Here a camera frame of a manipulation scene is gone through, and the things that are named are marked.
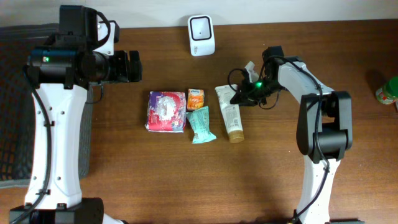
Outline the white lotion tube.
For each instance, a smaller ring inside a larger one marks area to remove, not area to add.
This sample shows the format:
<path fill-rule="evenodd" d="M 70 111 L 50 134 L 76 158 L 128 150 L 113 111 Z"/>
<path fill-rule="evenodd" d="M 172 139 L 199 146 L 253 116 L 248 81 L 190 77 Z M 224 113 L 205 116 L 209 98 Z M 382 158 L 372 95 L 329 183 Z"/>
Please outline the white lotion tube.
<path fill-rule="evenodd" d="M 244 141 L 239 105 L 230 103 L 236 92 L 229 85 L 217 86 L 215 91 L 230 143 Z"/>

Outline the red purple tissue pack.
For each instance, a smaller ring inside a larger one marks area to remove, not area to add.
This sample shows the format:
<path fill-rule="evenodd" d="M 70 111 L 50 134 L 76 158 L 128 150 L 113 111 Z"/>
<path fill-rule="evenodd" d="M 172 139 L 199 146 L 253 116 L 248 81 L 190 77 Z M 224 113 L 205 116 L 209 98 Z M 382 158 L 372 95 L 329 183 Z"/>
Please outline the red purple tissue pack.
<path fill-rule="evenodd" d="M 156 133 L 184 133 L 186 105 L 187 101 L 183 92 L 151 91 L 146 130 Z"/>

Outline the orange tissue pack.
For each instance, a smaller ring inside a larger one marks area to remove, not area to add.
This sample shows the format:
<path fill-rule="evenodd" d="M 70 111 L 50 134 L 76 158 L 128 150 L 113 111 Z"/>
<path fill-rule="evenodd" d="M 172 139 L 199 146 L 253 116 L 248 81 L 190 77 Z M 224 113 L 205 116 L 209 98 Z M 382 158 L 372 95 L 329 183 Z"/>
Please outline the orange tissue pack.
<path fill-rule="evenodd" d="M 205 92 L 199 89 L 189 89 L 187 98 L 187 110 L 194 111 L 204 107 Z"/>

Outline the mint green wipes pack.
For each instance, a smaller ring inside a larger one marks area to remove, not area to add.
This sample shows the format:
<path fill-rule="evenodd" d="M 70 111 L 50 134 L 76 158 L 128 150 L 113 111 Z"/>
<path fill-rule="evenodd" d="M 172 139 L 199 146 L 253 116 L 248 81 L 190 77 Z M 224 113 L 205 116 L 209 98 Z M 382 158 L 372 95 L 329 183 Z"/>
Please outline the mint green wipes pack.
<path fill-rule="evenodd" d="M 187 119 L 194 132 L 193 144 L 203 144 L 216 139 L 216 136 L 210 131 L 209 108 L 207 106 L 187 112 Z"/>

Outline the green lid jar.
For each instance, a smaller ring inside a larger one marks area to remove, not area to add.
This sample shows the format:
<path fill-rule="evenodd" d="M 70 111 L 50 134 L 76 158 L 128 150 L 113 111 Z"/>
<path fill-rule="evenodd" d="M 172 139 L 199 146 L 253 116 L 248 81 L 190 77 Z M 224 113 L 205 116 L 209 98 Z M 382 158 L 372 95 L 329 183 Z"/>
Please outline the green lid jar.
<path fill-rule="evenodd" d="M 384 105 L 393 104 L 397 101 L 397 89 L 398 78 L 391 78 L 375 92 L 376 99 Z"/>

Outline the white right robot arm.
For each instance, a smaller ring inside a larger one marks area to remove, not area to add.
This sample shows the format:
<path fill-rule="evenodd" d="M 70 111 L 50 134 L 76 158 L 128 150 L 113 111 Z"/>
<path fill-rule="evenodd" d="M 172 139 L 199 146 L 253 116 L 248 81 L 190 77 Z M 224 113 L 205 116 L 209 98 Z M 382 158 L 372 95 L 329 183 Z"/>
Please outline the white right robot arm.
<path fill-rule="evenodd" d="M 353 145 L 352 100 L 310 73 L 298 56 L 286 57 L 282 47 L 268 47 L 257 78 L 246 68 L 230 103 L 266 108 L 273 93 L 288 91 L 300 104 L 296 142 L 304 160 L 301 198 L 289 223 L 332 223 L 329 214 L 333 179 Z"/>

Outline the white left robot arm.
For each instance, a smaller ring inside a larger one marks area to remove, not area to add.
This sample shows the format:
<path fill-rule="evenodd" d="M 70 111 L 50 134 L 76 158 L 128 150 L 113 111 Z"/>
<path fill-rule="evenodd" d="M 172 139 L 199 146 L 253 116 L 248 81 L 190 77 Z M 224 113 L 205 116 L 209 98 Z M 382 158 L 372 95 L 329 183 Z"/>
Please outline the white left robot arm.
<path fill-rule="evenodd" d="M 34 99 L 34 159 L 24 204 L 10 211 L 11 223 L 114 223 L 100 198 L 82 196 L 81 119 L 92 83 L 141 80 L 139 52 L 40 46 L 22 72 Z"/>

